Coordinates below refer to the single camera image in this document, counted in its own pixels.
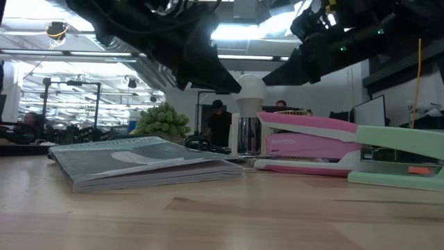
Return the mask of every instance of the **white wall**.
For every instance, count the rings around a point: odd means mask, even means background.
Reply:
[[[391,120],[390,126],[399,126],[409,122],[408,103],[413,103],[416,95],[416,78],[404,84],[375,93],[373,97],[384,95],[386,116]],[[418,107],[429,103],[444,106],[444,85],[439,68],[434,65],[434,73],[421,76],[418,95]]]
[[[338,72],[322,77],[321,82],[303,86],[274,86],[267,87],[266,106],[274,106],[276,101],[285,100],[289,107],[311,109],[315,116],[328,117],[330,111],[349,111],[353,106],[366,100],[362,88],[361,64],[347,67]],[[244,72],[263,77],[267,72]],[[239,72],[232,73],[239,78]],[[196,119],[196,102],[198,90],[177,89],[166,90],[166,101],[171,103],[178,113],[189,117],[189,126],[194,130]],[[239,112],[235,100],[229,95],[202,94],[200,104],[211,104],[220,99],[227,105],[231,113]]]
[[[6,103],[1,116],[3,122],[17,122],[19,116],[20,94],[23,86],[23,74],[15,62],[5,62],[3,66],[3,92]]]

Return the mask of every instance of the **monitor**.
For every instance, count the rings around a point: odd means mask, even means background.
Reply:
[[[355,123],[368,126],[386,126],[384,95],[361,103],[353,108]]]
[[[301,111],[302,108],[291,108],[291,107],[277,107],[277,106],[262,106],[262,111],[268,112],[268,113],[274,113],[274,112],[280,112],[280,111]]]

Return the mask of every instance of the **desk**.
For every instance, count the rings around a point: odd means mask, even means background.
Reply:
[[[0,249],[442,249],[444,195],[342,178],[74,194],[44,156],[0,158]]]

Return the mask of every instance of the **person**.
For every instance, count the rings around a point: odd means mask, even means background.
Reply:
[[[23,123],[36,129],[37,132],[40,132],[40,129],[42,129],[42,127],[44,125],[43,115],[39,115],[36,112],[28,112],[23,117]],[[23,129],[22,126],[14,127],[15,131],[20,131],[21,129]]]
[[[286,107],[287,103],[284,100],[276,101],[276,107]]]
[[[223,111],[221,100],[213,101],[213,114],[208,119],[208,133],[211,144],[228,147],[230,137],[231,113]]]
[[[28,124],[29,126],[35,127],[38,123],[38,114],[36,112],[28,112],[23,117],[23,123]]]

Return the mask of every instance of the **yellow cable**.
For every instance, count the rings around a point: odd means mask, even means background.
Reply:
[[[422,63],[421,47],[422,47],[422,40],[420,38],[418,41],[418,77],[416,78],[416,96],[415,96],[415,104],[413,105],[413,122],[411,123],[411,128],[415,128],[416,105],[418,104],[419,85],[421,80],[421,63]]]
[[[56,35],[51,35],[51,34],[49,34],[49,33],[48,33],[48,29],[49,29],[49,27],[46,28],[46,34],[47,34],[49,37],[56,38],[56,37],[59,37],[59,36],[65,34],[65,33],[68,31],[68,29],[69,29],[69,25],[67,26],[67,28],[66,28],[64,31],[62,31],[62,32],[60,32],[59,34],[56,34]]]

